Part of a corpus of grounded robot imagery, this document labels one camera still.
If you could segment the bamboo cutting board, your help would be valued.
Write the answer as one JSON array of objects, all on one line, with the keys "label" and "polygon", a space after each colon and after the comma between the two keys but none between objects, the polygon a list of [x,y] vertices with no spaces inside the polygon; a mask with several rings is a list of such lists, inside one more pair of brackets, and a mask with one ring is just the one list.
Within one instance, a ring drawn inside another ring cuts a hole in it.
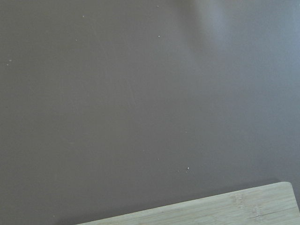
[{"label": "bamboo cutting board", "polygon": [[291,183],[248,188],[91,221],[91,225],[298,225]]}]

